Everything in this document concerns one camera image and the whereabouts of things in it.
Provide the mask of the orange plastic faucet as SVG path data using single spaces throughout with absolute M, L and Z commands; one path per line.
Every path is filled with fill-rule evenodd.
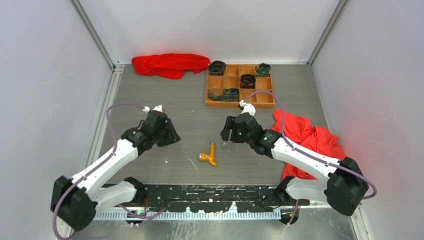
M 209 146 L 209 153 L 201 152 L 198 155 L 198 159 L 200 162 L 208 162 L 211 166 L 216 167 L 216 145 L 215 143 L 211 143 Z

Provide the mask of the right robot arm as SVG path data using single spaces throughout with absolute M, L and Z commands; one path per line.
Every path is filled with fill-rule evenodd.
M 285 177 L 277 192 L 283 205 L 300 199 L 313 200 L 352 216 L 370 188 L 354 159 L 339 160 L 309 150 L 275 130 L 263 129 L 249 113 L 227 116 L 220 136 L 223 141 L 248 144 L 258 155 L 285 162 L 314 177 Z

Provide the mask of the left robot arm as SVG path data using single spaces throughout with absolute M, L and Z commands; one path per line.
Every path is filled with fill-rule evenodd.
M 144 112 L 147 116 L 139 126 L 126 130 L 116 144 L 89 167 L 70 178 L 61 176 L 54 182 L 50 208 L 55 217 L 75 231 L 81 231 L 96 214 L 124 203 L 135 207 L 145 203 L 146 187 L 134 177 L 103 187 L 121 168 L 154 145 L 164 147 L 180 141 L 162 105 L 145 108 Z

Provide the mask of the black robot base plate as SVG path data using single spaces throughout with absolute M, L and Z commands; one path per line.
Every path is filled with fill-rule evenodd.
M 274 185 L 146 184 L 143 196 L 122 205 L 147 207 L 152 212 L 225 213 L 235 204 L 238 213 L 265 213 L 296 202 L 280 198 Z

